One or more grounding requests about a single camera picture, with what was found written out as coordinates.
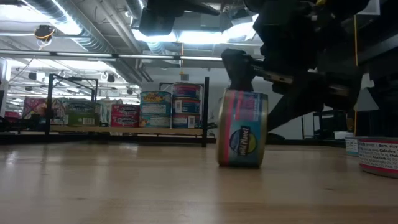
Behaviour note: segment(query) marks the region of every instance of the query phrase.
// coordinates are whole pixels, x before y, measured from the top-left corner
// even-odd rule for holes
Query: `ceiling pipe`
[[[106,19],[111,23],[111,25],[114,27],[116,32],[118,32],[118,34],[122,37],[122,39],[125,41],[125,43],[127,43],[127,45],[130,47],[130,49],[132,49],[131,44],[133,44],[134,47],[137,49],[137,51],[140,52],[141,48],[139,46],[138,41],[136,40],[136,38],[132,34],[131,29],[126,28],[126,26],[124,25],[124,21],[120,18],[119,14],[115,11],[114,7],[109,3],[109,1],[108,0],[102,0],[102,3],[111,12],[113,18],[111,18],[111,16],[108,14],[108,12],[105,10],[105,8],[101,5],[100,0],[95,0],[95,2],[97,3],[97,6],[100,7],[101,10],[103,10]],[[116,25],[116,23],[113,21],[113,19],[115,19],[118,22],[120,28],[122,28],[122,30],[124,31],[124,34],[120,31],[119,26]],[[163,44],[160,44],[159,46],[157,46],[157,48],[159,50],[162,49],[162,51],[158,51],[158,53],[156,53],[156,54],[165,54],[166,53]],[[144,73],[142,73],[142,69],[137,69],[137,72],[140,73],[141,76],[147,82],[151,82],[151,80],[152,80],[151,77],[146,77],[146,75]]]
[[[98,9],[102,11],[103,15],[108,20],[108,22],[112,25],[113,29],[115,29],[115,31],[119,34],[119,36],[123,39],[123,41],[127,44],[127,46],[129,46],[130,50],[132,52],[138,52],[137,48],[132,44],[132,42],[129,40],[126,34],[119,28],[119,26],[111,18],[111,15],[109,15],[107,10],[101,4],[100,0],[94,0],[94,2],[97,5]]]
[[[130,15],[132,16],[133,24],[137,23],[139,24],[139,21],[141,20],[141,14],[142,10],[147,4],[146,0],[126,0],[127,3],[127,9],[130,12]]]
[[[113,18],[116,20],[116,22],[119,23],[120,28],[122,28],[122,30],[124,31],[124,33],[127,35],[127,37],[129,38],[129,40],[131,41],[132,44],[134,44],[134,46],[136,47],[136,49],[138,50],[138,52],[141,51],[141,48],[139,46],[138,41],[136,40],[136,38],[134,37],[134,35],[131,32],[131,29],[128,29],[125,25],[124,25],[124,21],[120,18],[118,12],[116,12],[116,10],[114,9],[114,7],[109,3],[109,0],[103,0],[103,4],[104,6],[107,8],[107,10],[109,10],[111,12],[111,15],[113,16]]]
[[[145,67],[142,64],[142,60],[136,60],[136,69],[141,73],[142,77],[147,80],[147,82],[154,82],[154,80],[150,77],[150,75],[145,71]]]
[[[74,41],[91,53],[116,53],[113,46],[71,0],[23,0],[29,7],[47,16],[50,22],[67,34],[81,34],[84,39]],[[125,61],[106,62],[129,83],[140,84],[141,76]]]

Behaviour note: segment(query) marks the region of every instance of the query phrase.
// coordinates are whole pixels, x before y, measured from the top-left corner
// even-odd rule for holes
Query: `black metal frame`
[[[162,85],[173,85],[174,83],[159,83],[159,90],[162,90]],[[202,117],[201,117],[201,146],[207,147],[208,138],[207,138],[207,120],[208,120],[208,110],[209,110],[209,85],[210,78],[205,77],[205,84],[197,83],[196,85],[200,85],[203,88],[203,108],[202,108]]]
[[[50,126],[51,126],[51,115],[52,115],[52,90],[53,90],[53,82],[56,79],[66,80],[68,82],[72,82],[78,86],[82,86],[91,90],[91,102],[97,102],[97,92],[98,92],[98,79],[97,78],[64,78],[60,75],[56,75],[51,73],[49,75],[49,90],[47,92],[47,110],[45,113],[45,131],[44,134],[46,136],[50,135]],[[87,81],[95,81],[95,89],[87,87],[81,83],[76,82],[77,80],[87,80]]]

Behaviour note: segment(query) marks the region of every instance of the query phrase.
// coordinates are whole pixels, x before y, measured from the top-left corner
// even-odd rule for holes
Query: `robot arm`
[[[361,86],[361,71],[318,69],[318,57],[346,38],[341,23],[362,11],[369,0],[244,0],[259,14],[253,28],[263,41],[263,61],[240,50],[226,49],[221,57],[231,79],[231,89],[253,91],[255,76],[273,83],[283,95],[268,116],[268,130],[310,113],[323,105],[350,110]],[[139,30],[145,35],[167,35],[175,17],[184,11],[211,15],[219,12],[194,0],[148,0]]]

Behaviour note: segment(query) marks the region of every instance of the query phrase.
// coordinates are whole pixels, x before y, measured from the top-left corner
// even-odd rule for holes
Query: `ceiling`
[[[136,30],[131,30],[132,17],[126,0],[46,0],[45,2],[60,2],[62,7],[67,6],[68,10],[64,11],[71,15],[70,18],[80,22],[78,23],[80,27],[83,27],[83,25],[84,27],[89,27],[87,33],[95,35],[96,39],[103,40],[108,46],[107,49],[110,49],[112,53],[154,53],[154,50],[149,47],[147,42],[141,41],[139,36],[134,35],[137,34]],[[106,2],[110,2],[111,7],[107,7]],[[243,5],[242,0],[200,0],[200,2],[207,3],[211,7],[223,12],[228,11],[228,9],[242,7]],[[367,26],[369,21],[375,20],[375,17],[361,16],[358,19],[361,26]],[[59,30],[52,38],[51,43],[46,46],[43,46],[43,43],[33,36],[33,31],[39,25],[50,25]],[[31,7],[0,5],[0,49],[38,50],[41,48],[46,51],[59,52],[89,51],[87,48],[83,48],[81,43],[76,41],[77,39],[69,38],[70,36],[65,37],[67,33],[61,32],[58,28],[59,26],[60,23],[54,22],[54,18],[46,16],[38,10],[33,10]],[[224,30],[228,26],[231,26],[231,21],[225,19],[225,17],[186,12],[183,17],[176,20],[173,34],[179,39],[183,32],[197,31],[197,29]],[[350,21],[346,22],[345,26],[349,32],[352,32],[350,30],[352,26]],[[124,30],[129,30],[131,37]],[[184,55],[192,56],[219,57],[224,49],[232,48],[244,50],[254,58],[262,58],[259,50],[262,42],[258,35],[252,32],[250,23],[248,22],[248,26],[239,27],[239,30],[238,34],[245,33],[246,35],[243,38],[241,36],[234,37],[235,39],[228,41],[228,43],[222,41],[212,44],[190,44],[187,42],[181,44],[162,41],[159,43],[167,54],[183,53]],[[145,85],[146,83],[178,82],[180,81],[179,73],[181,71],[190,75],[190,82],[203,82],[205,76],[210,76],[212,83],[228,83],[228,76],[221,62],[184,61],[183,68],[181,69],[180,62],[143,60],[142,63],[139,63],[133,59],[120,59],[124,66],[121,70],[119,63],[111,62],[39,59],[30,61],[27,58],[7,59],[12,64],[12,81],[10,85],[14,84],[15,86],[10,89],[10,93],[15,94],[29,92],[22,85],[47,85],[46,82],[48,79],[29,80],[28,75],[30,72],[45,72],[46,76],[48,76],[49,73],[60,73],[63,71],[62,75],[66,77],[97,78],[100,87],[114,86],[118,89],[118,94],[122,96],[126,94],[127,87],[133,87],[139,91],[138,86]],[[21,71],[27,64],[29,66],[26,70]],[[115,74],[116,80],[114,83],[107,81],[107,74]],[[102,94],[111,94],[109,93],[110,91],[103,90]],[[46,94],[47,90],[44,87],[35,87],[33,92]],[[55,94],[61,95],[66,93],[64,89],[57,89],[55,90]]]

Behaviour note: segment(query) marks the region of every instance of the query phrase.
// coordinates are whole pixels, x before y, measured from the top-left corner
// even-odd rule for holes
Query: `wooden table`
[[[397,223],[398,180],[330,147],[269,146],[261,169],[215,146],[0,146],[0,223]]]

